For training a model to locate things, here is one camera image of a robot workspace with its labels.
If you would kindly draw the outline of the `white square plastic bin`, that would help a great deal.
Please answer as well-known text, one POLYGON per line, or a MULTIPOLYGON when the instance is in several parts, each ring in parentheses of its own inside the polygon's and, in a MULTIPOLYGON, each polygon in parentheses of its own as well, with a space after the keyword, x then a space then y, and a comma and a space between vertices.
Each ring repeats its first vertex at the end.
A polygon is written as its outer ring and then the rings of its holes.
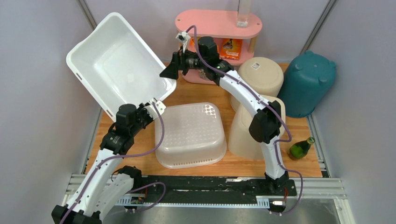
POLYGON ((163 101, 177 86, 159 76, 165 65, 117 12, 70 50, 66 63, 113 121, 121 105, 163 101))

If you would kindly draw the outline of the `white perforated basket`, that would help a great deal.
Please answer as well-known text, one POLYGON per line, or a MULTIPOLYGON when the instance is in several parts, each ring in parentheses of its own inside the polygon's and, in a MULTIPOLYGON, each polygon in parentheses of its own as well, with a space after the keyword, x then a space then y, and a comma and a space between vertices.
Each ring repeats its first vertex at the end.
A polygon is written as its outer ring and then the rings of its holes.
POLYGON ((156 158, 166 168, 219 162, 227 145, 218 107, 209 102, 167 107, 155 120, 155 143, 156 158))

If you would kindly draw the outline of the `beige round bucket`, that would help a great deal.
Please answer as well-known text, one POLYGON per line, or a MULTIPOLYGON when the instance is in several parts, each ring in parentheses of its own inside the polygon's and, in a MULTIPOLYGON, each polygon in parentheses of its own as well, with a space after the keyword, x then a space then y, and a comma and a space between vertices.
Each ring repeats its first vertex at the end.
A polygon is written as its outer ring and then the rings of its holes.
POLYGON ((238 69, 239 76, 261 95, 276 97, 284 81, 281 66, 265 57, 252 57, 238 69))

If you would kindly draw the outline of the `beige square waste bin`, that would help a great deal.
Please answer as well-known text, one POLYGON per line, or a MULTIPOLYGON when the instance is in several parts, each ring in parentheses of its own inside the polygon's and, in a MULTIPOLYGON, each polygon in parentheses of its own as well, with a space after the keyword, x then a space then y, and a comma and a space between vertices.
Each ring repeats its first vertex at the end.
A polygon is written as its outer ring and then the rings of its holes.
POLYGON ((248 130, 253 119, 252 116, 234 96, 230 97, 230 103, 235 110, 235 116, 228 138, 229 151, 244 159, 264 160, 260 144, 252 138, 248 130))

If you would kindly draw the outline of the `teal plastic bucket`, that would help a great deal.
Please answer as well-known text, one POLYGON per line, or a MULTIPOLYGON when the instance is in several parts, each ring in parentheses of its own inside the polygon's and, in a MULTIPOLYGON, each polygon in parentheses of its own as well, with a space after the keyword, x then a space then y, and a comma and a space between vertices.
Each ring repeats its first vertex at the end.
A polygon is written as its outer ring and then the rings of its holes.
POLYGON ((330 90, 337 75, 337 64, 311 50, 295 57, 284 72, 278 98, 288 117, 310 115, 330 90))

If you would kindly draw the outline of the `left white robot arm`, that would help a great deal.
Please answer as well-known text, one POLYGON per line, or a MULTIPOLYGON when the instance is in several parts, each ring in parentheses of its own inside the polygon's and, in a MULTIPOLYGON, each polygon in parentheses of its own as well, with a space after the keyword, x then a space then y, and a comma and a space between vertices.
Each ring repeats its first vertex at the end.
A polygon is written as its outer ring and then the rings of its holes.
POLYGON ((116 202, 128 191, 138 193, 143 187, 141 171, 125 166, 114 183, 107 186, 110 175, 129 157, 137 133, 155 119, 162 119, 165 105, 161 101, 121 105, 115 122, 104 136, 100 150, 88 174, 74 195, 57 205, 51 216, 56 224, 100 224, 116 202))

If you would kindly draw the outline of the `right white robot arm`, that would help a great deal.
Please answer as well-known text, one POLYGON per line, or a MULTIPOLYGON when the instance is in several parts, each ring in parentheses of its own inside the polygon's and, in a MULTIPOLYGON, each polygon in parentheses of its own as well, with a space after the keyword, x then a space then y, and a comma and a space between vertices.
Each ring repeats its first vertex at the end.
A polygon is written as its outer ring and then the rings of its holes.
POLYGON ((186 47, 190 42, 189 35, 177 34, 176 39, 182 46, 172 54, 170 64, 160 73, 160 77, 177 80, 179 72, 186 75, 189 70, 203 70, 209 80, 234 96, 252 116, 248 131, 262 149, 267 190, 273 195, 280 194, 289 179, 279 150, 280 127, 285 126, 280 115, 280 103, 270 102, 254 91, 229 62, 220 58, 212 37, 198 39, 194 52, 186 47))

